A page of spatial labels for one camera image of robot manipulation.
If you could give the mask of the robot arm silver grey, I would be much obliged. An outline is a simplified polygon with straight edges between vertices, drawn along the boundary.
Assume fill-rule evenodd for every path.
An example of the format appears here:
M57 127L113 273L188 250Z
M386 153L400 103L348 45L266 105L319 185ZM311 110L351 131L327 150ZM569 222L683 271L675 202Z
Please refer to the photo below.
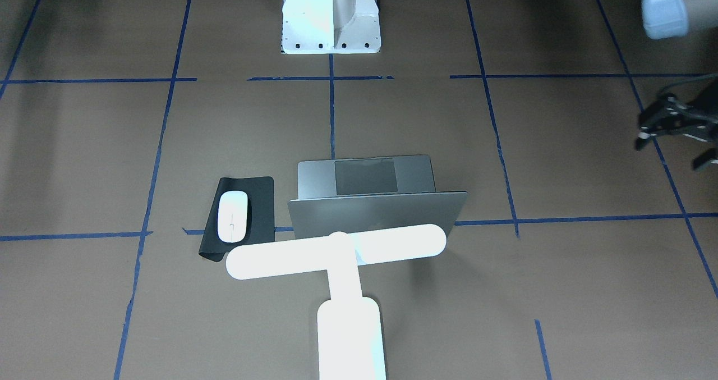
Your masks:
M653 40L682 37L692 31L715 29L717 25L717 0L641 0L641 10L646 35ZM682 101L671 92L682 84L699 81L710 83L690 101ZM716 73L663 86L655 101L639 114L638 129L635 150L643 150L650 140L664 135L684 135L711 144L692 160L692 170L703 171L716 164Z

